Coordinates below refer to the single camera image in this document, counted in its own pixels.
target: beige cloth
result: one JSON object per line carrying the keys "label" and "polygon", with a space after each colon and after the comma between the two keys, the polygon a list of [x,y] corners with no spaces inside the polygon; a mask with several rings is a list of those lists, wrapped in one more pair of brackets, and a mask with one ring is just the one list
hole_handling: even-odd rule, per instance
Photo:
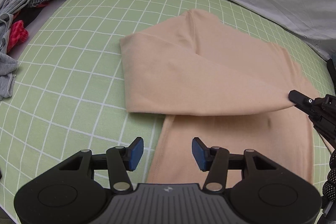
{"label": "beige cloth", "polygon": [[[313,136],[291,90],[319,93],[287,50],[190,10],[121,40],[128,112],[167,114],[147,182],[203,185],[191,151],[252,148],[312,183]],[[227,186],[241,179],[229,172]]]}

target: green grid bedsheet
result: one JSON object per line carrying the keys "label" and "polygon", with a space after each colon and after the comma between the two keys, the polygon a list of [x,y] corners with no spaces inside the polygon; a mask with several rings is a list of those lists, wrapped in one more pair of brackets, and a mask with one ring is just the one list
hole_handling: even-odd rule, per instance
{"label": "green grid bedsheet", "polygon": [[[133,183],[144,182],[164,116],[125,110],[119,39],[198,8],[265,42],[285,47],[320,94],[334,94],[325,62],[297,37],[227,0],[67,0],[20,57],[13,96],[0,103],[0,205],[18,221],[17,190],[81,149],[104,153],[144,138]],[[314,185],[321,191],[329,152],[314,135]],[[107,172],[95,175],[108,187]]]}

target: red plaid cloth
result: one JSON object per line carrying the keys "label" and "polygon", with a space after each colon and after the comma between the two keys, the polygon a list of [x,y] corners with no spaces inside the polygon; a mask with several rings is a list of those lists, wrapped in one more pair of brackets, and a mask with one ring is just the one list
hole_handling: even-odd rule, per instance
{"label": "red plaid cloth", "polygon": [[28,38],[28,31],[23,27],[23,21],[19,20],[10,27],[9,42],[7,52],[9,52],[16,44],[25,42]]}
{"label": "red plaid cloth", "polygon": [[45,7],[47,5],[49,5],[49,1],[48,0],[45,1],[45,2],[40,3],[38,6],[35,6],[35,8]]}

